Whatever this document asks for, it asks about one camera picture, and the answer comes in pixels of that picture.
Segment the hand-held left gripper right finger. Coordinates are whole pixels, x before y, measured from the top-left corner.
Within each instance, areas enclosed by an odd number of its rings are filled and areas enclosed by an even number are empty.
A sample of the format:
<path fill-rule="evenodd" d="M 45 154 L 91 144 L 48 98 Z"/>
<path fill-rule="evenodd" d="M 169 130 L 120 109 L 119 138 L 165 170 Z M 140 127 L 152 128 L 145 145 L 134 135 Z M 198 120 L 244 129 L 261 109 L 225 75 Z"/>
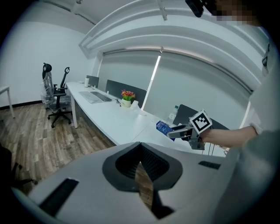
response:
<path fill-rule="evenodd" d="M 214 182 L 223 158 L 141 144 L 141 163 L 153 186 L 153 204 L 142 223 L 215 224 L 221 193 Z"/>

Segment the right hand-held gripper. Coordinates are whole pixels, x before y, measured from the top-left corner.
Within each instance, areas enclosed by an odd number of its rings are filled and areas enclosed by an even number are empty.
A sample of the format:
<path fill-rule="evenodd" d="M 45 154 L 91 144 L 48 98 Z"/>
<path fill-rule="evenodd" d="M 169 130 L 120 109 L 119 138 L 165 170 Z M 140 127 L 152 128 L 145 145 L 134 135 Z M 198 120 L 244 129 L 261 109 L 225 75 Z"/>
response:
<path fill-rule="evenodd" d="M 174 126 L 173 131 L 167 133 L 167 137 L 186 138 L 191 136 L 189 140 L 191 148 L 193 150 L 204 150 L 205 144 L 202 142 L 200 134 L 212 126 L 211 118 L 202 109 L 189 119 L 189 124 Z"/>

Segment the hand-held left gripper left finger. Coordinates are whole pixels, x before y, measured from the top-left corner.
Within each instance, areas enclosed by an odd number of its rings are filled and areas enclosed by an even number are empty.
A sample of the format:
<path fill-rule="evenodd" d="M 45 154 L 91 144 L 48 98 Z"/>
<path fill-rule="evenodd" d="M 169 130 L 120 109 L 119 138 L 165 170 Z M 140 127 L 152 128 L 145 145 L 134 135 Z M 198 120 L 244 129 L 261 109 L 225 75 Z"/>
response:
<path fill-rule="evenodd" d="M 84 155 L 41 181 L 28 195 L 42 203 L 66 179 L 78 182 L 55 217 L 67 224 L 153 224 L 158 221 L 140 199 L 139 187 L 116 169 L 116 158 L 139 143 Z"/>

